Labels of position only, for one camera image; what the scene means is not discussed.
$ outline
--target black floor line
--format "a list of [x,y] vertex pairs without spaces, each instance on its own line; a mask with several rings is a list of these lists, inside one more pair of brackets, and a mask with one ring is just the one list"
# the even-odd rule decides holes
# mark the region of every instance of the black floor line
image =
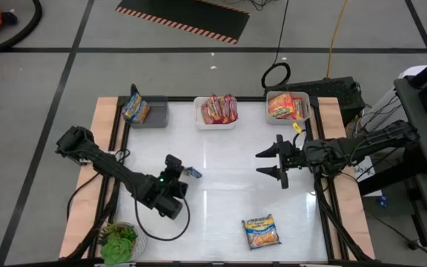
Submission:
[[30,161],[29,169],[27,170],[24,183],[22,184],[21,192],[19,193],[18,199],[16,201],[16,207],[13,210],[13,214],[11,215],[6,232],[4,233],[4,237],[0,246],[0,266],[3,266],[6,262],[7,254],[9,253],[11,244],[16,234],[19,221],[21,220],[21,215],[26,205],[27,198],[29,197],[30,188],[32,187],[34,177],[36,176],[37,168],[41,162],[42,154],[44,153],[44,148],[47,143],[47,138],[49,137],[50,129],[52,128],[57,109],[59,107],[60,99],[64,93],[65,85],[67,83],[68,76],[70,75],[70,70],[73,66],[73,60],[76,56],[76,48],[80,45],[82,34],[85,30],[85,26],[87,25],[87,20],[93,6],[93,1],[94,0],[89,0],[85,8],[85,12],[83,14],[82,21],[80,22],[79,29],[77,30],[75,40],[73,41],[70,54],[67,58],[67,62],[65,63],[64,70],[62,71],[59,85],[54,94],[52,104],[50,104],[49,113],[47,114],[39,141],[37,142],[36,150],[34,151],[33,158]]
[[[276,53],[276,47],[78,47],[77,53]],[[68,47],[14,47],[6,53],[69,53]],[[328,47],[281,47],[280,53],[329,53]],[[333,53],[421,54],[427,48],[334,48]]]
[[426,33],[426,30],[424,29],[423,23],[421,22],[420,16],[418,15],[416,8],[414,8],[413,2],[411,0],[405,0],[405,3],[409,9],[409,13],[411,14],[411,17],[414,20],[414,23],[416,24],[416,28],[420,32],[421,39],[423,39],[424,45],[427,48],[427,33]]

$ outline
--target yellow tag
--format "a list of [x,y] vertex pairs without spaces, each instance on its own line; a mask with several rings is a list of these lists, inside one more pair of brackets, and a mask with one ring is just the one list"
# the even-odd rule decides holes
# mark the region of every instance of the yellow tag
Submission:
[[293,128],[298,134],[302,132],[301,127],[297,124],[297,122],[293,123]]

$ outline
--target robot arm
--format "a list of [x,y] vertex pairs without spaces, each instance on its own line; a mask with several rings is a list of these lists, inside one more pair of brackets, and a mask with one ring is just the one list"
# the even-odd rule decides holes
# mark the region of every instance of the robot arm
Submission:
[[93,142],[93,134],[82,127],[70,128],[57,145],[56,153],[78,164],[80,159],[89,159],[97,172],[120,180],[133,198],[150,209],[156,208],[162,216],[174,220],[181,211],[182,203],[174,197],[184,198],[188,184],[179,181],[184,170],[180,159],[167,155],[166,169],[157,178],[132,172],[118,163],[114,155],[101,151]]
[[283,141],[277,135],[269,149],[258,153],[256,157],[276,157],[279,155],[279,168],[258,168],[257,171],[271,175],[281,181],[283,189],[288,188],[286,171],[290,168],[314,168],[322,174],[336,176],[347,165],[361,162],[365,156],[384,148],[403,147],[408,142],[419,139],[416,128],[402,120],[396,121],[379,131],[359,135],[355,138],[322,139],[306,142],[302,150]]

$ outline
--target green plant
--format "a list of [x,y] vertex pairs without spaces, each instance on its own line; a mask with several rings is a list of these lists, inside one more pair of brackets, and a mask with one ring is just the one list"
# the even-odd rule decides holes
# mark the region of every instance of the green plant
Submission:
[[129,261],[136,238],[132,225],[117,223],[104,227],[100,241],[105,264],[114,266]]

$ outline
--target yellow cable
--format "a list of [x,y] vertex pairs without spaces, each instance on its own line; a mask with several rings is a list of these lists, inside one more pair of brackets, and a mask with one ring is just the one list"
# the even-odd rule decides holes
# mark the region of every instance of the yellow cable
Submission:
[[337,19],[337,24],[335,25],[334,35],[332,36],[331,47],[329,48],[329,59],[327,62],[327,73],[325,75],[326,78],[329,77],[329,72],[331,70],[331,57],[332,57],[332,48],[334,47],[335,37],[337,32],[339,31],[340,21],[342,21],[342,17],[344,15],[345,8],[347,7],[348,0],[344,0],[344,5],[342,6],[342,10],[340,11],[339,18]]

